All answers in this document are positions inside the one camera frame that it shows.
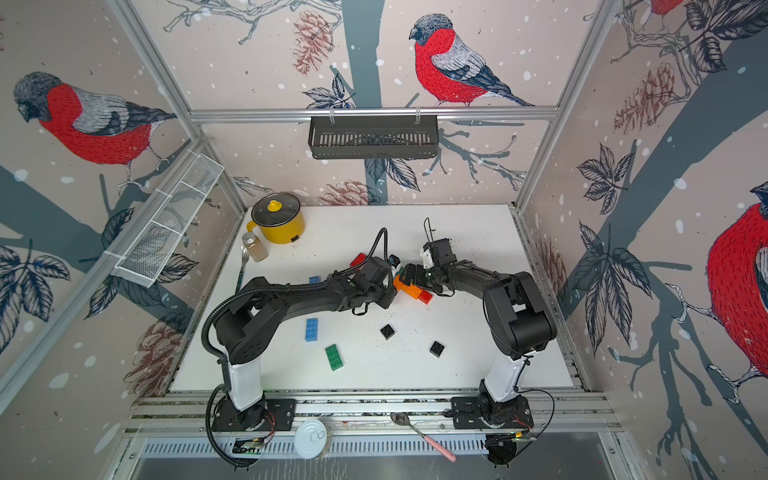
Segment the orange lego brick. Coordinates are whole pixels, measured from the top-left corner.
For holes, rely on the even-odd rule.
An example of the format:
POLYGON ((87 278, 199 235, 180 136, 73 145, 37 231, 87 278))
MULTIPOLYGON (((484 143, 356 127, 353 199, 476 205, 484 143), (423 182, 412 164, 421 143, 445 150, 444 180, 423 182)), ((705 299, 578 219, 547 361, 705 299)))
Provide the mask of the orange lego brick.
POLYGON ((421 297, 423 292, 423 290, 417 286, 406 285, 405 283, 403 283, 400 279, 400 276, 396 276, 394 278, 393 285, 398 291, 403 292, 416 300, 418 300, 421 297))

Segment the dark green lego brick front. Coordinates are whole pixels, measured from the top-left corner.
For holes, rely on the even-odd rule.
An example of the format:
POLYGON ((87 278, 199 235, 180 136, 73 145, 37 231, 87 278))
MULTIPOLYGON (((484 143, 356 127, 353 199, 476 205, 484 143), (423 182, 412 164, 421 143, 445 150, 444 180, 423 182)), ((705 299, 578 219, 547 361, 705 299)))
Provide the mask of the dark green lego brick front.
POLYGON ((336 344, 325 348, 326 358, 332 371, 337 371, 344 366, 341 354, 336 344))

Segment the black lego brick attached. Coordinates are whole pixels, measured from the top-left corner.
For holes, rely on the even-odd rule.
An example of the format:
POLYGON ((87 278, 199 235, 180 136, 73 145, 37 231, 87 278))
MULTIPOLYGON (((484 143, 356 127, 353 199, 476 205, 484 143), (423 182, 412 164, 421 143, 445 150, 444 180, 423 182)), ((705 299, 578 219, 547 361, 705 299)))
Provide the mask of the black lego brick attached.
POLYGON ((439 341, 434 341, 429 348, 429 352, 431 355, 435 356, 436 358, 440 358, 444 349, 445 349, 445 346, 442 343, 440 343, 439 341))

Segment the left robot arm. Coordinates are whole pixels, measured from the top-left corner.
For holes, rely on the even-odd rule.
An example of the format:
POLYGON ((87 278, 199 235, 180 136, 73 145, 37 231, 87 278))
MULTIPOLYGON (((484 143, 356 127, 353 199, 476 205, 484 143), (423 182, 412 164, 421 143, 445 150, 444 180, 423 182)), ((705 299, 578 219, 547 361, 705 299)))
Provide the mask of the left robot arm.
POLYGON ((260 357, 278 328, 290 319, 322 312, 363 316, 372 305, 389 308, 395 296, 386 228, 379 230, 361 263, 334 271, 318 283, 250 280, 213 309, 200 332, 203 348, 222 370, 222 383, 206 407, 206 428, 246 432, 290 424, 290 416, 281 420, 269 405, 261 385, 260 357))

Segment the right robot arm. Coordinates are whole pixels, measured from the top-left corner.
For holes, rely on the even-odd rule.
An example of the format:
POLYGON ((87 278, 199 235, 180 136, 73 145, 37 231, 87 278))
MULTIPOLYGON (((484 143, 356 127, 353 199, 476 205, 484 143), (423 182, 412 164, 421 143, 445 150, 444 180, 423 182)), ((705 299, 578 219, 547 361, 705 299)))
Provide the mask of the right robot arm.
POLYGON ((532 275, 500 273, 469 260, 459 260, 447 238, 422 248, 422 262, 398 270, 399 280, 437 296, 467 293, 481 301, 482 316, 497 348, 489 372, 480 381, 474 406, 457 424, 480 419, 492 428, 533 427, 528 400, 520 380, 535 353, 556 339, 557 327, 532 275))

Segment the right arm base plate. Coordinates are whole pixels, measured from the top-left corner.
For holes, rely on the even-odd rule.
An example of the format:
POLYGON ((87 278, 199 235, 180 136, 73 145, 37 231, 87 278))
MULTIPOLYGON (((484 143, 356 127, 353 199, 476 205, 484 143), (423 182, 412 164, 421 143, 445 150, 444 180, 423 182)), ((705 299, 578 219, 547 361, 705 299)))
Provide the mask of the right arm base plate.
POLYGON ((506 402, 495 402, 482 394, 476 397, 453 397, 443 415, 457 430, 523 429, 532 430, 534 421, 528 400, 518 395, 506 402))

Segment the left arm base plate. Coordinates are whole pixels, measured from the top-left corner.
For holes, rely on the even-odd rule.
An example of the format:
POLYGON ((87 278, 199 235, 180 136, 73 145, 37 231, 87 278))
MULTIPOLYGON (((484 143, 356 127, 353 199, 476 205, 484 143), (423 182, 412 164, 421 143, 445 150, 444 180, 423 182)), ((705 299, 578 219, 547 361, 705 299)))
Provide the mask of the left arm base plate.
POLYGON ((287 432, 291 430, 297 402, 294 399, 261 399, 240 411, 228 396, 213 407, 213 432, 287 432))

